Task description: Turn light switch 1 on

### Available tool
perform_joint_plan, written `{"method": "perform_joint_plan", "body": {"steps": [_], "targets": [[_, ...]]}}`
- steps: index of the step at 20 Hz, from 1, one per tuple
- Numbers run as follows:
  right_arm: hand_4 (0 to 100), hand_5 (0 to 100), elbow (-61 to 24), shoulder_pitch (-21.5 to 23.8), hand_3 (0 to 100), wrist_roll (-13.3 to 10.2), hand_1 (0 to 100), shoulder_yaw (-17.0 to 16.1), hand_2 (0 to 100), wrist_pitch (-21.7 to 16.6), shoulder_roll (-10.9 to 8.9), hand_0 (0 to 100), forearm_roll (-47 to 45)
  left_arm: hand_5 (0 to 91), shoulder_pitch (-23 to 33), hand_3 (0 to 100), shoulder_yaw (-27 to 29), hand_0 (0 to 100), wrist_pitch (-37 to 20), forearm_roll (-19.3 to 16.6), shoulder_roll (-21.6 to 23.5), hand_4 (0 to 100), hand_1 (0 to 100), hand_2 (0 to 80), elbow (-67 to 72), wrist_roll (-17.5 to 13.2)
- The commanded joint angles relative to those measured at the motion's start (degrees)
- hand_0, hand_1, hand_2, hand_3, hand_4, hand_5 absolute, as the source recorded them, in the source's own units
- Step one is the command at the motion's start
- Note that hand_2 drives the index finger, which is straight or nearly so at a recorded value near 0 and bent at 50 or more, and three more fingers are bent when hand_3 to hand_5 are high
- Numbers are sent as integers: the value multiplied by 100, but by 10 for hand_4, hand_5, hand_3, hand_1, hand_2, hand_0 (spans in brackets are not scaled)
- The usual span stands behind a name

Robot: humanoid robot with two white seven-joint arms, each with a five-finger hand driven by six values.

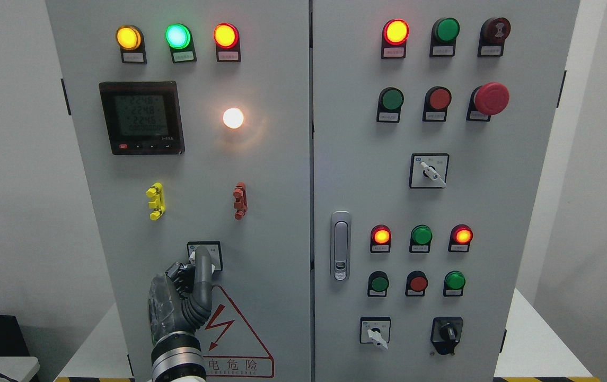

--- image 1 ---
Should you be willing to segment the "grey robotic humanoid hand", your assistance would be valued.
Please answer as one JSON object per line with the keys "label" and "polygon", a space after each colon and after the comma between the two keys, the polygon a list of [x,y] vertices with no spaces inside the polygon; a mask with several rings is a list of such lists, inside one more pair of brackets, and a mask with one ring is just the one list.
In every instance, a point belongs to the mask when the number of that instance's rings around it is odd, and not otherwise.
{"label": "grey robotic humanoid hand", "polygon": [[206,247],[195,249],[194,263],[174,263],[153,277],[148,295],[153,345],[177,331],[193,334],[212,312],[212,258]]}

